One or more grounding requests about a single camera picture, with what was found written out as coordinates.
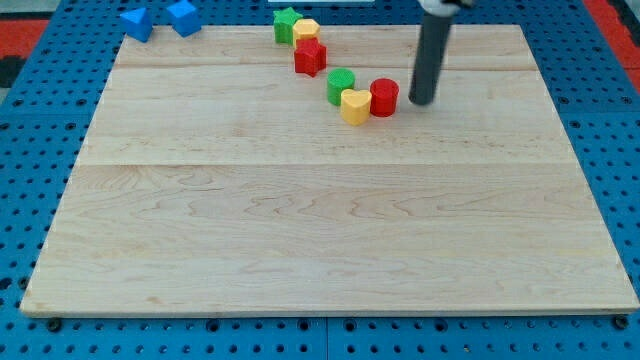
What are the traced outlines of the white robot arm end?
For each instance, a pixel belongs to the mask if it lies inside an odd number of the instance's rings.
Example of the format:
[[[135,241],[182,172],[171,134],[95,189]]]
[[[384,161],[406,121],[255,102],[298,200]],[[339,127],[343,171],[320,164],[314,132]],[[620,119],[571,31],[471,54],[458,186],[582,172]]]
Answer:
[[[422,9],[433,16],[453,17],[461,9],[472,8],[475,0],[417,0]]]

